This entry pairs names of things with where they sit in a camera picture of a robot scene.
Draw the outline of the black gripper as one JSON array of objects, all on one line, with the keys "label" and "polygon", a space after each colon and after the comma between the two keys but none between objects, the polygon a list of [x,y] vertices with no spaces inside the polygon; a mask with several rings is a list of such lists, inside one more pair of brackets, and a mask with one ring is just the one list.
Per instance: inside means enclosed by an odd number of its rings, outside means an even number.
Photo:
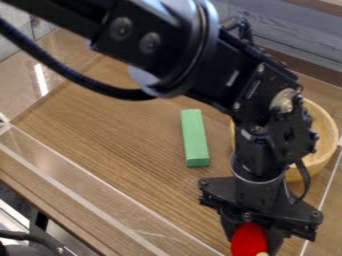
[{"label": "black gripper", "polygon": [[226,238],[232,240],[236,226],[246,222],[260,224],[267,232],[267,253],[275,256],[284,237],[296,236],[314,241],[323,214],[307,202],[298,200],[286,183],[278,188],[256,188],[234,177],[203,178],[197,182],[200,204],[213,208],[220,216]]}]

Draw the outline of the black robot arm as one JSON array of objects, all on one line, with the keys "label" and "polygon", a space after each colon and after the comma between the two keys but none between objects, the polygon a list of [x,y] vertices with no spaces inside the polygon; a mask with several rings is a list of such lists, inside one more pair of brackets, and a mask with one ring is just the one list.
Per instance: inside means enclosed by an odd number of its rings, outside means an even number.
[{"label": "black robot arm", "polygon": [[140,85],[123,89],[84,76],[0,18],[0,35],[73,83],[128,101],[187,96],[231,117],[232,174],[199,182],[227,239],[251,243],[242,227],[256,225],[270,255],[292,236],[314,240],[323,214],[291,192],[284,174],[306,167],[319,135],[298,78],[255,45],[247,20],[220,22],[209,0],[0,1],[85,38],[135,69]]}]

